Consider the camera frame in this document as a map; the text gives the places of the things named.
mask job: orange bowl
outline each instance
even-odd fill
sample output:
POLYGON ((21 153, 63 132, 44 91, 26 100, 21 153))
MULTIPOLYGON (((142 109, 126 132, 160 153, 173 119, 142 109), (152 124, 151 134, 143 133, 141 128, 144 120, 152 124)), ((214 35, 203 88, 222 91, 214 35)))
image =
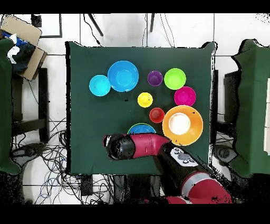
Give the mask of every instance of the orange bowl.
POLYGON ((162 122, 162 130, 164 135, 171 139, 175 145, 190 145, 194 143, 201 136, 203 132, 203 119, 198 111, 194 108, 181 105, 170 109, 166 114, 162 122), (190 127, 182 135, 174 134, 169 127, 169 120, 177 113, 182 113, 188 116, 190 120, 190 127))

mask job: green tablecloth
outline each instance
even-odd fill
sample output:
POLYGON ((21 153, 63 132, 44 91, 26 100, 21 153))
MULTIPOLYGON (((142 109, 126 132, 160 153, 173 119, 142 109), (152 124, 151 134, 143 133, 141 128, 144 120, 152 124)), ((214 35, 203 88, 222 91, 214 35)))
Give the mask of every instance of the green tablecloth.
POLYGON ((166 113, 176 106, 173 99, 175 91, 168 89, 164 82, 158 87, 150 86, 147 75, 152 70, 165 75, 171 68, 180 68, 186 73, 186 86, 192 87, 197 94, 193 107, 200 112, 204 121, 199 140, 184 149, 199 163, 208 163, 211 54, 215 48, 214 42, 200 49, 86 48, 73 42, 69 42, 69 48, 72 174, 161 174, 159 163, 152 156, 111 161, 102 140, 107 134, 127 133, 136 123, 150 124, 157 133, 162 134, 162 124, 151 122, 149 112, 154 107, 160 107, 166 113), (110 66, 119 60, 130 61, 138 68, 139 82, 136 87, 129 92, 111 89, 104 97, 91 94, 91 78, 97 74, 107 75, 110 66), (152 94, 153 104, 150 107, 138 105, 137 97, 141 92, 152 94))

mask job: light blue bowl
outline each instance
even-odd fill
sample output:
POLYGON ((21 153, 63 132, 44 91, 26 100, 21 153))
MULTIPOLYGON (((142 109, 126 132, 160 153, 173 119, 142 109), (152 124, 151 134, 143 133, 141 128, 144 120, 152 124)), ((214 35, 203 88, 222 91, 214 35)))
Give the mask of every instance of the light blue bowl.
POLYGON ((108 71, 108 79, 112 88, 118 92, 132 90, 138 83, 139 72, 129 61, 118 61, 108 71))
POLYGON ((95 96, 103 97, 110 91, 111 85, 106 76, 98 74, 90 80, 89 89, 95 96))
POLYGON ((144 123, 133 125, 128 131, 128 134, 141 134, 141 133, 156 133, 156 131, 155 129, 153 129, 153 127, 144 123))

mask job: green bowl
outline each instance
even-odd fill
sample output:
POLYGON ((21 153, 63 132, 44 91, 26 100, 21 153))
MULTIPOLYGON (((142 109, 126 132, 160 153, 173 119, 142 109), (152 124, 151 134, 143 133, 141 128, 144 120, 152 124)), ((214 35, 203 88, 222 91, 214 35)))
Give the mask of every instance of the green bowl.
POLYGON ((177 90, 186 83, 186 75, 181 69, 170 69, 164 76, 164 82, 169 89, 177 90))

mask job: yellow bowl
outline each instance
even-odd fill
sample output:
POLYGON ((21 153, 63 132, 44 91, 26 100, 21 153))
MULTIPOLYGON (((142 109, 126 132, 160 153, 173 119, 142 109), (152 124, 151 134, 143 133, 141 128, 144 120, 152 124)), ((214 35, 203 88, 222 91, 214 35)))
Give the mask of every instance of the yellow bowl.
POLYGON ((138 96, 138 104, 141 107, 144 107, 144 108, 149 107, 152 103, 153 103, 153 97, 148 92, 142 92, 138 96))

